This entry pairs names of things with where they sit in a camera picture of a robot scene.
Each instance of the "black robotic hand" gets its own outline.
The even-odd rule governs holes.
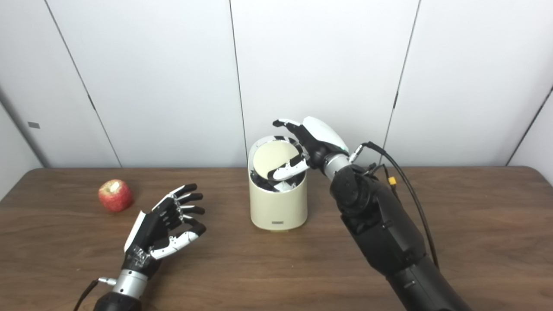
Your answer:
[[[151,212],[140,212],[125,243],[121,274],[117,279],[102,277],[96,281],[112,285],[113,289],[96,302],[94,311],[142,310],[140,298],[162,259],[192,243],[206,231],[203,224],[188,215],[205,213],[199,206],[187,205],[203,198],[201,193],[190,193],[196,188],[196,184],[181,186],[164,196]],[[190,225],[191,228],[176,234],[171,232],[181,225]]]

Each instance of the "black arm segment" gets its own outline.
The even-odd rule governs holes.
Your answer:
[[[386,279],[407,311],[471,311],[428,256]]]
[[[424,238],[390,188],[342,168],[331,194],[369,264],[386,277],[408,311],[471,311],[426,254]]]
[[[142,311],[142,303],[133,297],[109,292],[98,299],[94,311]]]

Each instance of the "white robotic hand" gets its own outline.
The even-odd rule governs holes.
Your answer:
[[[306,117],[301,124],[289,119],[278,119],[273,122],[273,126],[285,126],[296,136],[305,152],[270,171],[270,180],[286,180],[309,168],[320,169],[332,179],[335,173],[334,166],[343,167],[350,164],[348,148],[342,138],[317,118]]]
[[[181,186],[163,197],[150,213],[140,212],[125,243],[123,269],[148,275],[155,273],[159,266],[156,261],[176,253],[196,240],[206,231],[206,227],[188,214],[204,214],[205,210],[190,201],[201,200],[196,184]],[[192,228],[169,235],[181,225]]]

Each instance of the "apple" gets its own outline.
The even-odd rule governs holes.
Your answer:
[[[98,198],[110,211],[122,211],[134,202],[129,186],[122,180],[112,179],[98,189]]]

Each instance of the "robotic arm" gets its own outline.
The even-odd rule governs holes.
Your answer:
[[[331,181],[330,193],[342,222],[406,310],[471,311],[430,260],[422,234],[390,188],[353,164],[364,145],[374,144],[363,144],[350,155],[338,134],[313,117],[301,124],[279,119],[273,125],[285,126],[305,152],[269,172],[269,179],[285,180],[309,168],[321,170]]]
[[[163,258],[192,243],[206,231],[203,224],[188,215],[205,213],[199,206],[186,205],[203,198],[200,193],[188,193],[196,188],[196,184],[181,186],[163,197],[151,212],[140,212],[124,246],[121,274],[117,279],[102,277],[97,280],[113,289],[96,302],[94,311],[142,310],[142,293]],[[169,235],[169,231],[183,224],[192,228]]]

